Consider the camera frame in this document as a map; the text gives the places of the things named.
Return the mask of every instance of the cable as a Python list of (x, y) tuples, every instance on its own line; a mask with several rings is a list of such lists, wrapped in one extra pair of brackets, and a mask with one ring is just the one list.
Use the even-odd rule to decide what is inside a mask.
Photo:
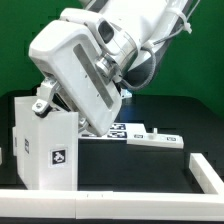
[[(190, 13), (188, 14), (188, 16), (187, 16), (187, 20), (189, 20), (189, 18), (190, 18), (191, 15), (194, 13), (194, 11), (196, 10), (196, 8), (198, 7), (198, 5), (199, 5), (200, 2), (201, 2), (201, 0), (198, 0), (198, 1), (197, 1), (197, 3), (195, 4), (195, 6), (192, 8), (192, 10), (190, 11)], [(158, 41), (154, 42), (153, 44), (154, 44), (154, 45), (157, 45), (157, 44), (160, 44), (160, 43), (162, 43), (162, 42), (164, 42), (164, 41), (170, 40), (171, 38), (173, 38), (173, 37), (179, 35), (179, 34), (183, 31), (183, 29), (184, 29), (184, 25), (182, 24), (182, 25), (180, 26), (180, 28), (179, 28), (175, 33), (173, 33), (173, 34), (171, 34), (171, 35), (169, 35), (169, 36), (167, 36), (167, 37), (164, 37), (164, 38), (162, 38), (161, 40), (158, 40)]]
[(121, 84), (123, 84), (125, 87), (127, 87), (127, 89), (129, 89), (131, 91), (138, 91), (138, 90), (145, 88), (152, 81), (152, 79), (155, 75), (155, 70), (156, 70), (156, 55), (155, 55), (155, 53), (152, 51), (152, 49), (146, 48), (146, 47), (142, 47), (141, 50), (148, 51), (151, 54), (152, 68), (151, 68), (151, 71), (150, 71), (148, 77), (146, 78), (146, 80), (139, 86), (132, 86), (130, 83), (128, 83), (124, 79), (121, 81)]

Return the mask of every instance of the black logo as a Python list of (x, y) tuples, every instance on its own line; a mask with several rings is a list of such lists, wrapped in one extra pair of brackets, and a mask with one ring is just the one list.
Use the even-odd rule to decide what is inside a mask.
[(108, 138), (127, 138), (127, 133), (124, 131), (111, 131), (108, 135)]
[(144, 138), (143, 135), (134, 135), (134, 138)]
[(167, 141), (170, 141), (170, 142), (176, 142), (177, 139), (176, 139), (176, 138), (173, 138), (173, 137), (168, 137), (168, 138), (167, 138)]
[(27, 153), (30, 153), (30, 143), (27, 139), (25, 139), (25, 150)]
[(66, 150), (58, 150), (52, 152), (52, 164), (58, 165), (58, 164), (64, 164), (66, 163)]

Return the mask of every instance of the printed label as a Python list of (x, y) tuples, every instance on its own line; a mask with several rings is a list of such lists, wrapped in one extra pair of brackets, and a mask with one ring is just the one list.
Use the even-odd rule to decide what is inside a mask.
[(126, 130), (125, 124), (113, 124), (111, 130)]
[(59, 149), (51, 152), (51, 164), (53, 166), (65, 164), (67, 162), (66, 160), (66, 149)]
[(127, 133), (124, 131), (112, 131), (107, 135), (108, 138), (127, 138)]
[(30, 153), (30, 143), (27, 139), (25, 139), (25, 151), (29, 154)]
[(167, 138), (167, 141), (170, 141), (170, 142), (176, 142), (177, 139), (176, 139), (176, 138), (173, 138), (173, 137), (168, 137), (168, 138)]
[(134, 135), (134, 138), (144, 138), (143, 135)]

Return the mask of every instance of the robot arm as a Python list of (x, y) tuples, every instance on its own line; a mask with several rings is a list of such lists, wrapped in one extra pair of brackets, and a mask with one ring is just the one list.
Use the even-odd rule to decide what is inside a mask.
[[(81, 1), (88, 6), (97, 1)], [(33, 110), (44, 116), (54, 94), (80, 114), (80, 128), (104, 135), (114, 122), (121, 97), (117, 86), (139, 90), (155, 74), (156, 53), (169, 39), (177, 21), (191, 32), (182, 13), (191, 0), (104, 1), (101, 10), (65, 9), (31, 43), (29, 56), (46, 77)], [(127, 74), (152, 60), (141, 84), (130, 84)]]

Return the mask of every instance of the white block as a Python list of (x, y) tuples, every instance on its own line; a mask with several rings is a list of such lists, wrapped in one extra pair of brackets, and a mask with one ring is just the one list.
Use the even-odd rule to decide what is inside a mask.
[(224, 221), (224, 197), (203, 194), (114, 193), (114, 219)]
[(16, 98), (18, 174), (29, 190), (77, 190), (78, 113), (31, 110), (36, 97)]
[(0, 217), (75, 218), (76, 192), (0, 190)]
[(191, 154), (190, 170), (205, 194), (224, 195), (224, 183), (202, 154)]

